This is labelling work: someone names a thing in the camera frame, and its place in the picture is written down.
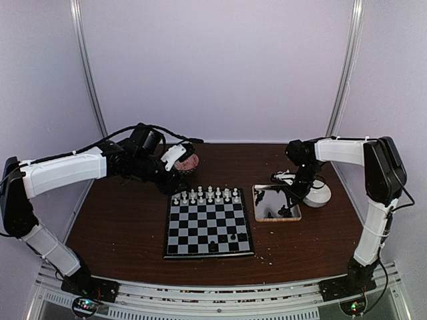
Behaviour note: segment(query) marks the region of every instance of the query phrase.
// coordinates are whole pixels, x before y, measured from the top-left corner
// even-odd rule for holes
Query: white enclosure
[[[109,132],[136,121],[207,141],[324,135],[352,1],[82,1]]]

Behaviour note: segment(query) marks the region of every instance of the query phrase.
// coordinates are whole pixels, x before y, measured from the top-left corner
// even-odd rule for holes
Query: black square
[[[169,230],[169,236],[170,237],[177,237],[178,236],[178,229],[170,229]]]
[[[187,245],[188,237],[178,237],[178,245]]]
[[[236,218],[236,225],[245,225],[244,218]]]
[[[197,228],[189,228],[188,235],[197,235]]]
[[[236,234],[237,232],[238,232],[238,230],[236,229],[235,226],[227,227],[227,234],[232,235],[232,234]]]
[[[228,249],[230,251],[239,251],[239,243],[238,242],[230,242],[228,244]]]
[[[225,227],[226,226],[226,220],[225,219],[216,219],[216,225],[217,225],[217,227]]]
[[[198,245],[188,245],[188,253],[197,253],[199,252]]]
[[[248,240],[248,235],[246,233],[239,233],[238,234],[239,242],[244,242]]]
[[[178,253],[178,246],[177,245],[168,245],[167,246],[167,253]]]
[[[171,221],[179,221],[179,213],[171,213]]]
[[[226,219],[233,219],[233,218],[234,218],[234,212],[226,211]]]
[[[206,228],[207,227],[207,221],[206,220],[198,220],[197,221],[197,226],[199,228]]]
[[[208,212],[207,213],[207,218],[209,220],[215,220],[216,219],[216,214],[214,212]]]
[[[207,245],[207,235],[200,235],[198,238],[198,242],[200,245]]]
[[[217,235],[218,231],[217,231],[216,227],[209,227],[209,228],[207,228],[207,234],[208,235]]]
[[[218,235],[218,242],[219,243],[227,243],[228,242],[228,236],[227,235]]]
[[[186,228],[188,228],[188,221],[187,220],[181,220],[179,222],[179,228],[180,229],[186,229]]]

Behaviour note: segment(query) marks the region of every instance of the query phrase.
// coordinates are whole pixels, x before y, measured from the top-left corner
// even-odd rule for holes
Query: black robotic arm joint
[[[372,200],[389,206],[402,194],[407,176],[391,137],[368,141],[363,145],[366,193]]]
[[[16,238],[27,235],[39,224],[33,214],[33,206],[27,198],[22,177],[18,159],[8,158],[3,174],[6,180],[0,190],[0,210],[5,231]]]

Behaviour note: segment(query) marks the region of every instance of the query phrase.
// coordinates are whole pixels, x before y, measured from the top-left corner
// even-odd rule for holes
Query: metal frame
[[[81,20],[80,0],[70,0],[70,5],[75,34],[77,36],[77,42],[79,43],[80,57],[81,62],[83,64],[83,71],[85,73],[87,90],[89,91],[89,97],[91,99],[93,112],[95,113],[98,128],[101,131],[102,136],[106,137],[108,135],[107,126],[105,125],[105,121],[101,112],[101,107],[99,106],[99,100],[95,90],[95,83],[93,82],[91,65],[89,63],[89,55],[87,54],[85,34],[83,31],[83,22]]]
[[[350,31],[348,33],[346,56],[342,67],[342,74],[335,98],[334,108],[332,109],[330,122],[326,131],[327,137],[336,135],[340,126],[342,113],[348,96],[348,81],[350,80],[350,73],[352,72],[354,62],[356,60],[356,52],[360,40],[364,3],[365,0],[354,0],[352,21],[350,23]]]
[[[405,302],[405,292],[396,266],[386,266],[393,301],[401,320],[411,320]],[[381,268],[374,272],[377,288],[384,288]],[[115,303],[104,303],[98,316],[107,319],[297,319],[293,315],[310,314],[319,319],[318,308],[339,301],[323,302],[318,282],[323,279],[230,287],[183,287],[118,281],[119,293]],[[55,270],[43,264],[36,280],[37,290],[30,304],[27,320],[38,320],[44,301],[71,306],[74,295],[61,291],[61,281]]]

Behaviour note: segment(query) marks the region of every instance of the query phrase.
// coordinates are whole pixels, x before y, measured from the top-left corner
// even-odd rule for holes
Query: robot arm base
[[[377,265],[378,261],[364,267],[354,260],[354,258],[351,258],[348,263],[347,275],[319,282],[323,301],[327,302],[358,295],[363,290],[365,292],[374,290],[376,284],[372,276]]]

